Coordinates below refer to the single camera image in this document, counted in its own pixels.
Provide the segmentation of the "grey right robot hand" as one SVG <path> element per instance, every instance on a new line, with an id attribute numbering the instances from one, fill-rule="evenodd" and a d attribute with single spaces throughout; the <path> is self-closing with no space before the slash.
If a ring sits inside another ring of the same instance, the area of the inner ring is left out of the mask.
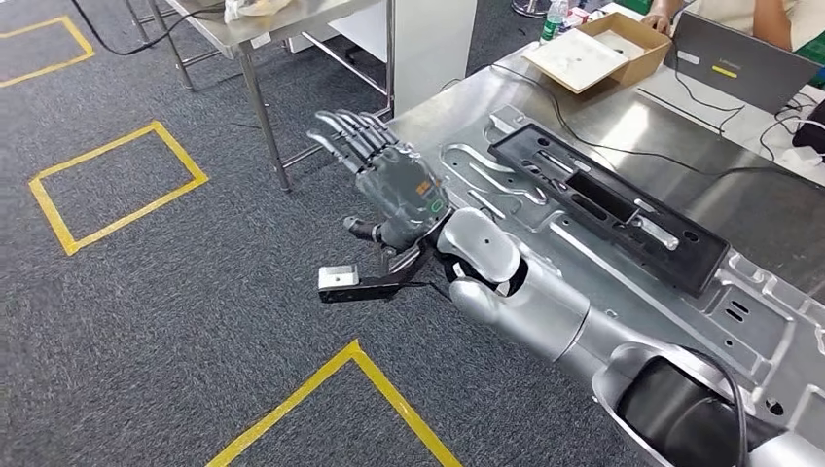
<path id="1" fill-rule="evenodd" d="M 321 110 L 314 117 L 334 134 L 311 129 L 306 136 L 354 175 L 355 187 L 384 216 L 379 223 L 345 218 L 350 234 L 404 252 L 448 218 L 447 190 L 412 144 L 379 117 L 345 109 Z"/>

